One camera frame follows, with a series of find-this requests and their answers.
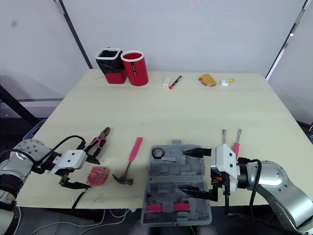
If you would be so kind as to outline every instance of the hammer head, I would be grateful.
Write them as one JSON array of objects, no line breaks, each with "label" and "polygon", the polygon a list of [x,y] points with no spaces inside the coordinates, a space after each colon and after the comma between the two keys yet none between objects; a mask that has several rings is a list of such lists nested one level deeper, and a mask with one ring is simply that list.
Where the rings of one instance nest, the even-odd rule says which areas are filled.
[{"label": "hammer head", "polygon": [[127,173],[123,173],[121,177],[116,177],[114,174],[112,174],[114,179],[120,183],[121,185],[125,185],[125,184],[128,184],[128,185],[132,185],[133,182],[134,182],[134,179],[127,179]]}]

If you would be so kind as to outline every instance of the white cable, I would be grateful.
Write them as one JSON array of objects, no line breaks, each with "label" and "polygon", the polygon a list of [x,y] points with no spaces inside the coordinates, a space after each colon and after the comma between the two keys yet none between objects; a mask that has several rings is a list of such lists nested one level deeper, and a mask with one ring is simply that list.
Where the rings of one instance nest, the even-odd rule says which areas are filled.
[{"label": "white cable", "polygon": [[192,227],[192,226],[190,226],[190,228],[191,228],[191,231],[192,231],[193,235],[196,235],[196,233],[195,233],[195,231],[194,231],[193,227]]},{"label": "white cable", "polygon": [[78,235],[82,235],[82,234],[84,234],[85,232],[87,232],[87,231],[89,231],[89,230],[91,230],[91,229],[98,228],[98,227],[102,227],[102,226],[106,226],[106,225],[120,224],[120,223],[122,223],[122,222],[124,221],[124,219],[126,218],[126,215],[127,215],[127,209],[125,210],[124,217],[123,217],[123,219],[122,219],[121,221],[119,221],[119,222],[117,222],[117,223],[102,224],[102,225],[94,226],[94,227],[92,227],[92,228],[89,228],[89,229],[86,229],[86,230],[84,230],[84,231],[80,232]]},{"label": "white cable", "polygon": [[115,214],[113,214],[113,212],[112,212],[112,210],[111,209],[109,209],[110,210],[110,213],[111,213],[111,215],[113,216],[113,217],[115,217],[115,218],[122,218],[125,214],[122,214],[122,215],[115,215]]},{"label": "white cable", "polygon": [[44,225],[40,228],[38,228],[37,230],[35,230],[31,235],[34,235],[36,232],[38,232],[39,230],[43,229],[43,228],[46,228],[46,227],[50,227],[52,225],[56,225],[56,224],[71,224],[71,225],[74,225],[74,226],[77,226],[77,227],[90,227],[90,226],[97,226],[97,225],[100,225],[103,223],[103,220],[104,220],[104,216],[106,214],[106,210],[103,211],[103,216],[102,216],[102,219],[99,223],[97,224],[88,224],[88,225],[80,225],[80,224],[75,224],[75,223],[72,223],[72,222],[56,222],[56,223],[53,223],[53,224],[48,224],[48,225]]},{"label": "white cable", "polygon": [[20,226],[20,223],[21,223],[21,219],[22,219],[22,211],[21,211],[21,208],[20,208],[20,207],[17,207],[17,208],[18,208],[18,210],[19,210],[20,217],[19,217],[19,221],[18,221],[18,224],[17,224],[17,226],[16,226],[16,229],[15,229],[15,231],[14,231],[13,235],[15,235],[15,234],[16,234],[16,232],[18,231],[19,226]]}]

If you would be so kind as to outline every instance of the red pen holder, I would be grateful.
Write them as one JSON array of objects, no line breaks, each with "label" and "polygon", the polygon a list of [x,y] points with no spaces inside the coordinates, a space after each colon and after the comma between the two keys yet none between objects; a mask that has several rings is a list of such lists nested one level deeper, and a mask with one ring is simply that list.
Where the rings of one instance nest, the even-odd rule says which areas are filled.
[{"label": "red pen holder", "polygon": [[142,51],[129,50],[121,54],[125,71],[133,86],[143,86],[148,83],[146,62]]}]

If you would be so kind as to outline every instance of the hammer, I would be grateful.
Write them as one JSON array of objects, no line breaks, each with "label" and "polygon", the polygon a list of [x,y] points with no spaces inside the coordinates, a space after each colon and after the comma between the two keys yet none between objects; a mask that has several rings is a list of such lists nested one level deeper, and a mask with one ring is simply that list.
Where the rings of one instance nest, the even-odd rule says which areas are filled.
[{"label": "hammer", "polygon": [[119,177],[119,178],[117,178],[117,177],[113,174],[114,179],[115,179],[118,183],[120,183],[120,184],[122,184],[122,185],[124,185],[124,184],[132,185],[132,184],[133,184],[134,179],[127,179],[127,171],[128,171],[128,169],[129,169],[129,166],[131,165],[131,162],[135,159],[135,157],[136,157],[136,155],[137,155],[137,152],[138,152],[138,150],[139,150],[139,147],[140,147],[140,145],[141,145],[142,140],[143,140],[142,137],[138,137],[138,138],[136,139],[136,142],[135,142],[135,144],[134,144],[134,146],[133,146],[133,149],[132,149],[132,151],[131,151],[131,153],[130,153],[130,155],[129,155],[129,159],[128,159],[128,164],[127,164],[126,170],[124,171],[124,173],[122,174],[122,176]]}]

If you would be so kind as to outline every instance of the floor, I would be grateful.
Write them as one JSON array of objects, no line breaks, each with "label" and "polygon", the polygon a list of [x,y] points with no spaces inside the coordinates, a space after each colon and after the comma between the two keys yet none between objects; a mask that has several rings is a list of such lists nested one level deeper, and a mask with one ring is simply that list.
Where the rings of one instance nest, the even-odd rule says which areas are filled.
[{"label": "floor", "polygon": [[[0,120],[0,149],[1,151],[8,148],[13,148],[23,136],[31,129],[31,126],[20,118],[7,118]],[[17,231],[17,235],[31,235],[36,229],[55,222],[68,221],[80,225],[89,225],[98,223],[102,218],[103,211],[91,211],[91,215],[95,215],[95,221],[92,222],[88,219],[79,218],[76,216],[68,215],[66,213],[71,210],[65,210],[63,213],[57,211],[51,211],[49,209],[42,208],[21,208],[22,220]],[[245,213],[248,214],[247,207],[231,207],[233,213]],[[113,210],[116,215],[122,215],[125,210]],[[264,220],[272,217],[272,212],[269,206],[256,206],[254,207],[255,216]],[[223,207],[212,207],[213,221],[211,226],[216,228],[218,235],[241,235],[241,234],[275,234],[272,229],[254,225],[249,220],[241,218],[227,218],[224,215]],[[85,235],[112,235],[114,233],[119,235],[129,234],[131,228],[140,220],[141,210],[137,210],[134,213],[128,213],[123,223],[119,225],[109,225],[92,229]],[[103,224],[116,223],[121,221],[122,218],[114,218],[109,210],[106,210]],[[278,225],[277,219],[273,218],[272,223]],[[70,224],[57,224],[47,228],[44,228],[36,233],[36,235],[78,235],[81,231],[90,227],[77,227]],[[190,227],[167,227],[167,228],[154,228],[151,234],[166,234],[166,235],[190,235],[192,231]]]}]

